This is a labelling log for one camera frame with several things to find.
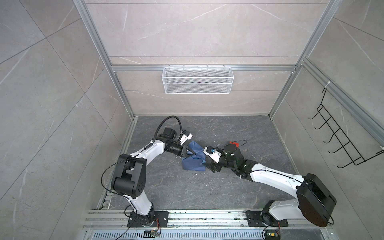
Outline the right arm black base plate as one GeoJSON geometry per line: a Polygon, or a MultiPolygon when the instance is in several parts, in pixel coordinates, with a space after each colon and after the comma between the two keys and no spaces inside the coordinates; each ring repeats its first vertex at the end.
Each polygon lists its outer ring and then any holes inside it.
{"type": "Polygon", "coordinates": [[[267,226],[288,227],[289,226],[287,220],[278,221],[271,214],[264,213],[262,211],[247,210],[245,214],[247,217],[249,227],[267,227],[267,226]]]}

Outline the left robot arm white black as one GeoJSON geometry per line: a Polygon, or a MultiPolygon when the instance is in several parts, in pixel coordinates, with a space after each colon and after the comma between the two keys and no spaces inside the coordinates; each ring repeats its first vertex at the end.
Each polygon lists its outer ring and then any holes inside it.
{"type": "Polygon", "coordinates": [[[186,130],[177,136],[175,130],[165,128],[162,134],[152,139],[145,147],[130,155],[119,156],[111,188],[129,201],[136,215],[148,218],[154,215],[153,204],[144,191],[147,165],[164,152],[179,157],[186,156],[188,151],[186,142],[192,137],[193,135],[186,130]]]}

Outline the light blue wrapping paper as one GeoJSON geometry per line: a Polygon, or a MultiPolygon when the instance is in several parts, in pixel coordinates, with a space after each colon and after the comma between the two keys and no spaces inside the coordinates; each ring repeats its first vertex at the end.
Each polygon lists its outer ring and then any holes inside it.
{"type": "Polygon", "coordinates": [[[188,145],[187,156],[182,159],[182,167],[188,171],[200,171],[206,170],[206,155],[204,148],[201,147],[197,142],[191,141],[188,145]]]}

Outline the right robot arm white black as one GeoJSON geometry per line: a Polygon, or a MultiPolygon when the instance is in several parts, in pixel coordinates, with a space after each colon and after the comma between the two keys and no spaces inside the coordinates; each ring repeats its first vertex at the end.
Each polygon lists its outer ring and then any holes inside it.
{"type": "Polygon", "coordinates": [[[268,201],[255,221],[275,226],[287,219],[305,219],[322,228],[334,225],[332,213],[337,200],[316,175],[289,174],[248,160],[237,143],[229,143],[222,149],[205,147],[204,154],[204,165],[214,173],[227,168],[240,179],[271,186],[293,197],[286,201],[268,201]]]}

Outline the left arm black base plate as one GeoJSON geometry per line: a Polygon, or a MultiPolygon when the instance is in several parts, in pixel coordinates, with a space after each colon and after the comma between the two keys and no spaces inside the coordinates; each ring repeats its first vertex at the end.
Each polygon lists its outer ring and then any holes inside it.
{"type": "Polygon", "coordinates": [[[156,228],[159,224],[161,228],[165,228],[168,225],[168,220],[169,212],[167,211],[150,212],[147,216],[131,212],[127,226],[131,228],[156,228]]]}

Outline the red tape dispenser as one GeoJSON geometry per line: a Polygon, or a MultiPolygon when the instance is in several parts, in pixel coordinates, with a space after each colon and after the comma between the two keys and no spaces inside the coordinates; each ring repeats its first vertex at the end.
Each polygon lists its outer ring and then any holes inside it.
{"type": "Polygon", "coordinates": [[[230,142],[231,145],[235,145],[237,148],[240,146],[238,142],[230,142]]]}

